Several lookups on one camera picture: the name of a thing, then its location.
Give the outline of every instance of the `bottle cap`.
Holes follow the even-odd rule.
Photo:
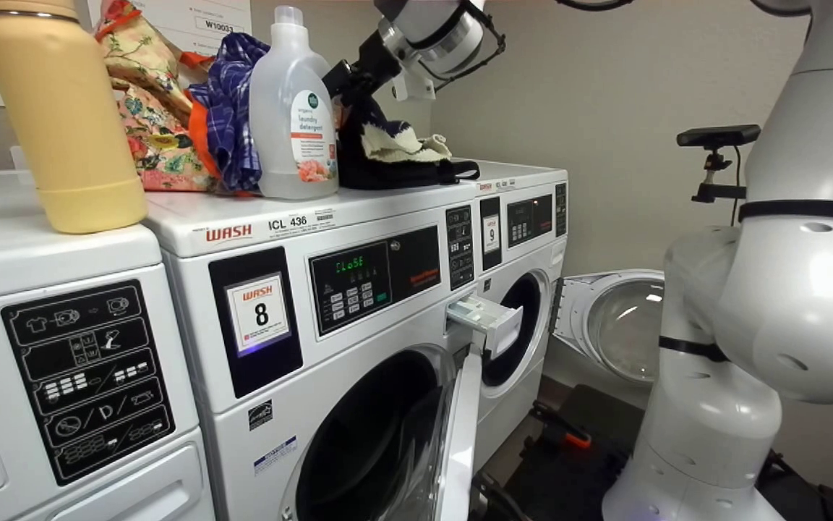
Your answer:
[[[48,11],[61,17],[77,17],[71,0],[0,0],[0,11]]]
[[[294,6],[274,6],[274,23],[298,23],[303,27],[303,11]]]
[[[272,48],[309,49],[303,11],[294,6],[274,6]]]

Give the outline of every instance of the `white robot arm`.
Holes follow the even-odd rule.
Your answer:
[[[359,106],[392,81],[395,98],[434,98],[444,85],[470,77],[507,49],[482,0],[374,0],[378,32],[359,48],[356,65],[327,77],[332,97]]]
[[[664,259],[660,379],[606,521],[768,521],[754,479],[780,425],[779,395],[833,402],[833,0],[750,158],[741,227]]]

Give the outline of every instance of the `washing machine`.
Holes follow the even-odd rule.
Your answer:
[[[566,172],[479,163],[479,298],[521,308],[521,336],[482,363],[478,470],[531,412],[566,252]]]
[[[478,288],[475,187],[148,204],[219,518],[431,518],[439,498],[466,514],[479,363],[475,391],[457,386],[478,357],[444,310]]]
[[[554,310],[546,373],[564,386],[592,386],[641,405],[660,365],[660,269],[566,275]]]
[[[0,175],[0,518],[215,518],[152,234],[55,234],[25,175]]]

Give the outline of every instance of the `white wall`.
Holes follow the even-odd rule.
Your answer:
[[[674,137],[763,124],[806,29],[747,0],[634,0],[606,14],[489,0],[489,11],[510,49],[439,97],[434,127],[463,158],[572,172],[566,272],[660,266],[674,237],[725,223],[725,204],[689,204],[703,155]],[[789,402],[779,450],[833,486],[833,409]]]
[[[81,22],[86,27],[86,4],[76,0]],[[272,11],[281,0],[252,0],[252,27],[255,38],[269,40]],[[356,61],[359,43],[376,29],[378,11],[369,0],[293,0],[293,6],[303,10],[309,43],[329,65],[350,59]],[[378,97],[388,107],[388,116],[407,119],[414,127],[429,127],[429,106],[395,106],[388,101],[388,94]],[[8,127],[5,113],[0,111],[0,168],[12,168],[8,149],[15,146],[15,134]]]

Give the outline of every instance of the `yellow bottle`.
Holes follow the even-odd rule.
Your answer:
[[[0,0],[0,97],[51,230],[144,218],[100,49],[71,0]]]

